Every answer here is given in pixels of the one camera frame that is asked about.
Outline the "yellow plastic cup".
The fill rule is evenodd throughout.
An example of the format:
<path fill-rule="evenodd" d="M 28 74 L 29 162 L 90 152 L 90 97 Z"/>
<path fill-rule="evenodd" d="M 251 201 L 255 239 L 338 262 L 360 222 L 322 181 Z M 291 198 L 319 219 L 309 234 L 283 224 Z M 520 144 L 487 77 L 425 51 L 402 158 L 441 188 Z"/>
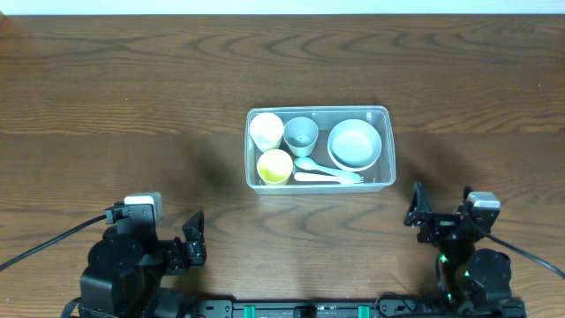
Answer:
<path fill-rule="evenodd" d="M 260 179 L 268 186 L 284 186 L 293 172 L 291 156 L 281 149 L 271 149 L 263 153 L 257 162 Z"/>

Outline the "grey plastic cup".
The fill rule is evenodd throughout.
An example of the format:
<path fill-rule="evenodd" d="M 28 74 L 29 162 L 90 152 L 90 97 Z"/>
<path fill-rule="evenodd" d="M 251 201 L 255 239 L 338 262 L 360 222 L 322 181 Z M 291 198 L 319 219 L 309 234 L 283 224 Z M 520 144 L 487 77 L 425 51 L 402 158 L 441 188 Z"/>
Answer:
<path fill-rule="evenodd" d="M 295 117 L 284 126 L 283 139 L 296 157 L 309 156 L 317 142 L 319 128 L 308 117 Z"/>

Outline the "clear plastic container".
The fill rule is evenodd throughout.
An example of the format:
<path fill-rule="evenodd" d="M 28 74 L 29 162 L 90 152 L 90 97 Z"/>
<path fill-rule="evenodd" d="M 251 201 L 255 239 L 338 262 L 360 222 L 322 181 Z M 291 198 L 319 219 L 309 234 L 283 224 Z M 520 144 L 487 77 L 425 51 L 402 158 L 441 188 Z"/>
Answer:
<path fill-rule="evenodd" d="M 382 151 L 377 163 L 360 172 L 355 172 L 364 178 L 360 184 L 340 184 L 336 182 L 300 182 L 294 179 L 296 172 L 307 172 L 329 175 L 316 170 L 299 169 L 295 163 L 293 172 L 286 185 L 266 185 L 257 172 L 257 162 L 261 152 L 253 142 L 249 127 L 252 119 L 260 113 L 274 113 L 286 124 L 295 117 L 308 117 L 319 128 L 319 136 L 313 152 L 307 156 L 317 164 L 329 168 L 339 169 L 328 155 L 327 143 L 330 131 L 340 122 L 347 119 L 360 119 L 371 124 L 382 138 Z M 281 149 L 287 152 L 293 162 L 296 158 L 283 139 Z M 348 105 L 348 106 L 301 106 L 256 108 L 247 114 L 245 125 L 245 178 L 249 185 L 258 194 L 307 194 L 307 193 L 364 193 L 378 192 L 386 186 L 391 186 L 396 181 L 396 150 L 392 132 L 392 124 L 388 110 L 383 106 L 375 105 Z"/>

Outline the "white plastic bowl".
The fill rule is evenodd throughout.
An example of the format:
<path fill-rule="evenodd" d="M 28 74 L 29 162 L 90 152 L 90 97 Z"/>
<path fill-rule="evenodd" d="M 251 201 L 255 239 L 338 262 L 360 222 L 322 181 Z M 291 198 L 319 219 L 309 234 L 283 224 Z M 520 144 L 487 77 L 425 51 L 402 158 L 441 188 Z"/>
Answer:
<path fill-rule="evenodd" d="M 368 170 L 377 163 L 380 157 L 380 151 L 362 151 L 348 153 L 329 150 L 328 154 L 335 166 L 337 166 L 341 170 L 351 172 Z"/>

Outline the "mint green plastic spoon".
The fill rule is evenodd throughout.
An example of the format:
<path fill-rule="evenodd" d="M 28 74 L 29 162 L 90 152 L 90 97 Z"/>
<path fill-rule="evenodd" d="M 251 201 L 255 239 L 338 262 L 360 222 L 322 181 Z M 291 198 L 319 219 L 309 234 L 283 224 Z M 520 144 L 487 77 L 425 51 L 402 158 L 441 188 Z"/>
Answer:
<path fill-rule="evenodd" d="M 346 171 L 346 170 L 339 170 L 339 169 L 334 169 L 334 168 L 322 166 L 322 165 L 317 164 L 310 157 L 296 158 L 294 160 L 294 163 L 299 169 L 302 169 L 302 170 L 316 170 L 316 171 L 327 173 L 327 174 L 335 176 L 335 177 L 346 178 L 346 179 L 348 179 L 350 181 L 354 181 L 356 183 L 361 183 L 361 182 L 364 181 L 364 178 L 361 175 L 359 175 L 355 172 L 350 172 L 350 171 Z"/>

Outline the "white plastic fork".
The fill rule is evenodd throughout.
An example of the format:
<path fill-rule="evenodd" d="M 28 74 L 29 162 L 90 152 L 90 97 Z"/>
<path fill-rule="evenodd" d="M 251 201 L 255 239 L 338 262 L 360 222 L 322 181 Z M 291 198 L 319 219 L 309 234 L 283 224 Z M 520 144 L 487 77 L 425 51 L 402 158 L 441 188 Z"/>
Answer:
<path fill-rule="evenodd" d="M 322 175 L 307 172 L 296 172 L 294 179 L 300 182 L 336 182 L 340 184 L 360 184 L 364 182 L 363 177 L 359 178 L 341 178 L 337 176 Z"/>

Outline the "white plastic cup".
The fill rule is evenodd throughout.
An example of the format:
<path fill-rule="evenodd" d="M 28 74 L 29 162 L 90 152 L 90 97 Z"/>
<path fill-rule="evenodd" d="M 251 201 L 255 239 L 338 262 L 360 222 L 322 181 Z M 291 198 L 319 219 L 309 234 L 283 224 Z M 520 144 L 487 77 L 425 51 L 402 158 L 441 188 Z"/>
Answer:
<path fill-rule="evenodd" d="M 260 113 L 255 116 L 249 127 L 250 136 L 261 152 L 277 149 L 283 138 L 284 125 L 274 113 Z"/>

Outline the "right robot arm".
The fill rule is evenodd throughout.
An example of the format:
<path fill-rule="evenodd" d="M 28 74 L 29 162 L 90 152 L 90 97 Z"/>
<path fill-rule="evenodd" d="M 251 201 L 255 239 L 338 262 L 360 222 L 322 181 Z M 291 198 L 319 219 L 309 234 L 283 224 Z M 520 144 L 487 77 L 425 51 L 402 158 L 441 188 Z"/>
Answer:
<path fill-rule="evenodd" d="M 493 249 L 477 249 L 501 212 L 494 193 L 463 190 L 463 200 L 454 214 L 436 213 L 424 185 L 416 182 L 405 226 L 418 227 L 417 240 L 438 248 L 436 276 L 447 306 L 460 313 L 493 311 L 512 297 L 509 287 L 509 257 Z"/>

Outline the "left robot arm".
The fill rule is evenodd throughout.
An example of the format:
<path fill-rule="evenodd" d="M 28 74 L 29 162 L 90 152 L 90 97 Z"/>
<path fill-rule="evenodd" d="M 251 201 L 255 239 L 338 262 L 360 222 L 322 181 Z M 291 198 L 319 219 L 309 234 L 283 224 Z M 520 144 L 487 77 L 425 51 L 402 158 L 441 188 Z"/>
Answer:
<path fill-rule="evenodd" d="M 205 264 L 204 214 L 182 226 L 185 240 L 160 240 L 154 204 L 114 203 L 104 210 L 110 227 L 87 256 L 80 296 L 64 307 L 71 317 L 197 317 L 196 300 L 161 287 L 165 276 L 183 276 Z"/>

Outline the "grey plastic bowl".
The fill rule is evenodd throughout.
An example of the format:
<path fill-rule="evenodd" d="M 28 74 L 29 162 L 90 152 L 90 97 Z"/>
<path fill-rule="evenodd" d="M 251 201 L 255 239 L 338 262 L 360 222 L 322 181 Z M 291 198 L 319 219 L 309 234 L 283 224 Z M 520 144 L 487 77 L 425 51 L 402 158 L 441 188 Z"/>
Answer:
<path fill-rule="evenodd" d="M 338 123 L 328 135 L 327 149 L 335 152 L 382 151 L 382 138 L 369 123 L 347 119 Z"/>

